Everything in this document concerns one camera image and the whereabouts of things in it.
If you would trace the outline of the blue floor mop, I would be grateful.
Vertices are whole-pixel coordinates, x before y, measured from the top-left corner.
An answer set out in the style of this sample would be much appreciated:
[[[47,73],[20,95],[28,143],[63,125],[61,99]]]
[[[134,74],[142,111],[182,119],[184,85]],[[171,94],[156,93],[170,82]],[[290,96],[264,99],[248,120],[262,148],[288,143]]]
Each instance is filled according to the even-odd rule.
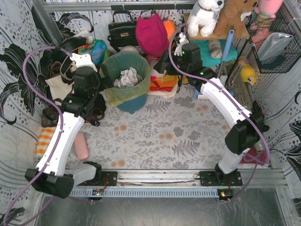
[[[220,67],[219,67],[219,70],[218,70],[218,73],[217,73],[217,77],[221,80],[221,83],[222,83],[223,86],[225,85],[226,79],[228,77],[228,73],[227,72],[224,73],[226,71],[225,62],[226,62],[226,59],[229,55],[229,50],[230,50],[230,47],[231,47],[233,37],[234,37],[234,30],[230,30],[229,34],[228,34],[228,37],[225,41],[225,47],[222,50],[221,63],[220,63]]]

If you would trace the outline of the yellow trash bag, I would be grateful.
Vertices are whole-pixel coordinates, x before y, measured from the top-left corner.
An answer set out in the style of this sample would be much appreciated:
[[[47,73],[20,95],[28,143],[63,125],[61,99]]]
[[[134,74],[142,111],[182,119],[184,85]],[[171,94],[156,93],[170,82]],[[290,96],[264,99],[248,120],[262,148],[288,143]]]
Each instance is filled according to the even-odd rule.
[[[150,66],[145,58],[135,53],[118,53],[107,58],[100,69],[101,78],[112,83],[104,90],[108,103],[118,106],[150,90]]]

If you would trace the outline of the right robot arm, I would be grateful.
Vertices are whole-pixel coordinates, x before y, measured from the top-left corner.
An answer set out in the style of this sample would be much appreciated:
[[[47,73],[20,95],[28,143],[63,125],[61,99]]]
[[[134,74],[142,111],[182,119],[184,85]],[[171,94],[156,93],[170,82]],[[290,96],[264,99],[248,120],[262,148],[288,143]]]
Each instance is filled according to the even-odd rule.
[[[195,43],[184,44],[182,54],[176,59],[172,58],[170,50],[165,50],[154,69],[158,73],[167,71],[186,75],[189,84],[215,105],[230,127],[225,137],[225,154],[214,170],[199,173],[201,185],[241,186],[238,164],[260,140],[264,130],[263,118],[240,105],[222,85],[217,74],[211,68],[203,67],[200,49]]]

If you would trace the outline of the teal trash bin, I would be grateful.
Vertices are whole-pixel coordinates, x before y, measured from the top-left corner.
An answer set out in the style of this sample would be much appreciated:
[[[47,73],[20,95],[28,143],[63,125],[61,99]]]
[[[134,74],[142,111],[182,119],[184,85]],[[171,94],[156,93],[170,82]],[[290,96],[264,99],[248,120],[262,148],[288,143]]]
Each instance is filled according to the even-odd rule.
[[[150,91],[150,66],[145,58],[135,53],[117,53],[107,58],[102,64],[100,75],[108,75],[112,82],[120,77],[120,72],[130,67],[137,70],[143,81],[129,88],[108,88],[104,95],[108,103],[128,113],[135,113],[146,103]]]

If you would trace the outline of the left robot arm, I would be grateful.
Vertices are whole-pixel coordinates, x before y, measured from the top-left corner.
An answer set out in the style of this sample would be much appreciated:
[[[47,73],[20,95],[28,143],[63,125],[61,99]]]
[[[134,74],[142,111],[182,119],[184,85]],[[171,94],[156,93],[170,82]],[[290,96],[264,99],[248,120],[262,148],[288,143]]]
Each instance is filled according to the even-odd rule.
[[[40,162],[27,169],[25,178],[39,192],[67,198],[74,186],[86,181],[107,183],[99,163],[86,161],[67,173],[65,166],[71,147],[85,122],[99,126],[105,116],[106,103],[99,87],[100,75],[94,65],[78,67],[73,72],[73,91],[58,107],[59,119],[54,135]]]

